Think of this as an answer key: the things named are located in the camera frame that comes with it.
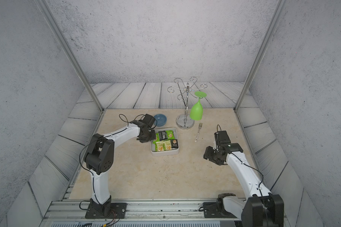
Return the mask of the white plastic storage box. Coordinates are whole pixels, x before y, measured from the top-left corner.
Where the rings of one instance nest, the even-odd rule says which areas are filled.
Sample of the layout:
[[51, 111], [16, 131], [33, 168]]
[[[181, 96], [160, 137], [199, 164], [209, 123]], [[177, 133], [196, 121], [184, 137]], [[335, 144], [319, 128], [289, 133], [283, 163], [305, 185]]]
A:
[[155, 140], [151, 143], [151, 154], [154, 157], [177, 155], [180, 150], [176, 128], [155, 130]]

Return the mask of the black cookie packet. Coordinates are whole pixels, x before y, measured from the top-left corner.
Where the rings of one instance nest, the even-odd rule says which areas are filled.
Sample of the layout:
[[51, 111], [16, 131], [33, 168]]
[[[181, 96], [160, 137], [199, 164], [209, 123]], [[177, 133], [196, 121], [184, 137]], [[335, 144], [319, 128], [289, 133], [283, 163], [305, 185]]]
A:
[[171, 148], [172, 149], [178, 149], [179, 148], [179, 143], [177, 139], [171, 140]]
[[160, 141], [164, 141], [168, 139], [168, 134], [166, 131], [159, 131], [158, 135], [159, 135]]

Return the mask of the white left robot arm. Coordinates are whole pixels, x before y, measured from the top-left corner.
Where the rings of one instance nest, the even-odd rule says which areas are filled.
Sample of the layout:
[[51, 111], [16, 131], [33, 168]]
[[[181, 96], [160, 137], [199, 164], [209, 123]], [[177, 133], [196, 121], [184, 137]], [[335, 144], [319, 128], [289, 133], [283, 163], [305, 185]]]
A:
[[127, 125], [119, 130], [104, 135], [96, 133], [83, 156], [87, 170], [92, 178], [92, 197], [90, 210], [102, 214], [110, 213], [111, 195], [108, 187], [108, 171], [114, 163], [115, 149], [130, 139], [136, 138], [141, 143], [156, 139], [152, 115], [144, 114], [139, 120], [125, 120]]

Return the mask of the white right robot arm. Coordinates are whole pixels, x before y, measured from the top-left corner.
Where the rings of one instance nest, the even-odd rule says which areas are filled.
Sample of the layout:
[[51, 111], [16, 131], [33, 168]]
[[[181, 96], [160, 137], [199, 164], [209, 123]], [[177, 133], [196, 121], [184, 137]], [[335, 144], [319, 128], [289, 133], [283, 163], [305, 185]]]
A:
[[263, 174], [250, 166], [243, 149], [232, 143], [226, 131], [214, 134], [215, 144], [208, 146], [203, 158], [219, 166], [228, 165], [238, 178], [245, 199], [233, 193], [218, 195], [216, 202], [205, 202], [200, 211], [205, 218], [238, 218], [239, 227], [282, 227], [284, 201], [263, 184]]

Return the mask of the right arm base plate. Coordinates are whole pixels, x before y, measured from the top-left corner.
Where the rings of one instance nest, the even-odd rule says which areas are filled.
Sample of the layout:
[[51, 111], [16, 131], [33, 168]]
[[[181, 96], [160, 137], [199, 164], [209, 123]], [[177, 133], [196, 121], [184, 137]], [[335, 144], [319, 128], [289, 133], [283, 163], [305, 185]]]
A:
[[203, 213], [204, 218], [236, 218], [217, 202], [204, 202], [198, 211]]

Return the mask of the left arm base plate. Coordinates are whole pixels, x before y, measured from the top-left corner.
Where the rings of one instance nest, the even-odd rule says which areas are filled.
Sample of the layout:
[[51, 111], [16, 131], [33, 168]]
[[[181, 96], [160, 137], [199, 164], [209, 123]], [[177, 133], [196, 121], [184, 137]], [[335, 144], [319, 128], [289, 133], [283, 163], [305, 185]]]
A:
[[105, 203], [99, 205], [91, 202], [86, 214], [86, 219], [124, 219], [127, 203]]

